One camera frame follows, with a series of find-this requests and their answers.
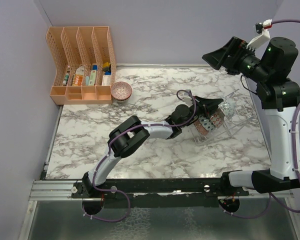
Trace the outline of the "grey white patterned bowl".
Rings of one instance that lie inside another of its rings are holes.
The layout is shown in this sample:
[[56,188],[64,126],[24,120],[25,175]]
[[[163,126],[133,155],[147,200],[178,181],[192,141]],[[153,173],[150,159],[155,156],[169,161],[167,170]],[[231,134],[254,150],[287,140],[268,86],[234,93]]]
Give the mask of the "grey white patterned bowl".
[[224,98],[218,107],[228,119],[235,115],[236,103],[230,98]]

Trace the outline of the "dark blue patterned bowl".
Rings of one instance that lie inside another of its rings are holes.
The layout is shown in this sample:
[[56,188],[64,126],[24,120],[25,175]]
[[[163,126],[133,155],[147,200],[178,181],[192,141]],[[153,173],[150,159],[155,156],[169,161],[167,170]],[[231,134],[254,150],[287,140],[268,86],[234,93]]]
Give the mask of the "dark blue patterned bowl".
[[210,116],[210,120],[212,122],[212,124],[216,127],[216,128],[220,128],[222,126],[222,124],[224,123],[225,120],[225,115],[224,113],[218,108],[214,114],[212,114]]

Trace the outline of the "light blue patterned bowl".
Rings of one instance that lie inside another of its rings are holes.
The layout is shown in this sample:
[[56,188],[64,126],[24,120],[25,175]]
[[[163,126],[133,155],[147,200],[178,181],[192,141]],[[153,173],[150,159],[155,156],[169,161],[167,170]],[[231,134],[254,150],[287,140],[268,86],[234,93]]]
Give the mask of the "light blue patterned bowl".
[[209,118],[200,116],[198,120],[200,124],[203,126],[203,128],[209,133],[216,129],[215,125],[212,123],[212,121]]

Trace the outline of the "red floral bowl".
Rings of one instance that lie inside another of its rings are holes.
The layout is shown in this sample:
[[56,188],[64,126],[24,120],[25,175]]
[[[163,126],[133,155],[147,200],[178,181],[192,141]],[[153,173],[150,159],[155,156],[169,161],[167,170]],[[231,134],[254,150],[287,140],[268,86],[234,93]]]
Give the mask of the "red floral bowl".
[[209,132],[203,127],[203,125],[200,123],[199,120],[195,121],[193,123],[193,125],[195,126],[196,130],[202,135],[202,136],[206,136]]

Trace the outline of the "pink patterned bowl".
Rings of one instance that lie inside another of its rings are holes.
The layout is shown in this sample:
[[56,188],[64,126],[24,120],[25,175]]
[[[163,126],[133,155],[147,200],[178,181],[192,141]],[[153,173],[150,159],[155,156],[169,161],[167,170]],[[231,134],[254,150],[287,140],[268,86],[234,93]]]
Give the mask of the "pink patterned bowl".
[[110,88],[112,97],[117,101],[125,101],[132,95],[133,89],[130,84],[124,81],[114,83]]

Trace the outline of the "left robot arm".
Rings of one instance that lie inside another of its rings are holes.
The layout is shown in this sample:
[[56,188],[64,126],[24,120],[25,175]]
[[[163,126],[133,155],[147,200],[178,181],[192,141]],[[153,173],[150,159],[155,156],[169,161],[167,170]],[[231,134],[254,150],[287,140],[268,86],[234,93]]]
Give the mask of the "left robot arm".
[[178,137],[184,127],[191,126],[215,114],[221,98],[202,98],[190,96],[191,106],[179,104],[175,110],[161,122],[147,122],[136,115],[129,117],[109,133],[105,154],[96,166],[86,172],[77,186],[79,197],[97,198],[106,193],[121,194],[161,194],[205,192],[210,185],[219,183],[213,179],[205,183],[195,179],[133,179],[108,181],[107,177],[117,163],[133,155],[147,140],[172,140]]

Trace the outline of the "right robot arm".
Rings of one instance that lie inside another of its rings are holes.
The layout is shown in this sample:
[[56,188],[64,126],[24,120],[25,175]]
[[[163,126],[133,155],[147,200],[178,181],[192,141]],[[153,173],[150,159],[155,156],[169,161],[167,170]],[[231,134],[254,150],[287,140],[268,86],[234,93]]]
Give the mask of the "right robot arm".
[[219,184],[224,195],[230,196],[240,187],[258,193],[300,188],[300,140],[294,116],[300,104],[300,87],[288,78],[298,54],[292,40],[274,37],[259,59],[247,42],[232,37],[223,47],[202,56],[215,70],[224,67],[229,75],[242,74],[256,83],[256,95],[269,126],[270,168],[224,172]]

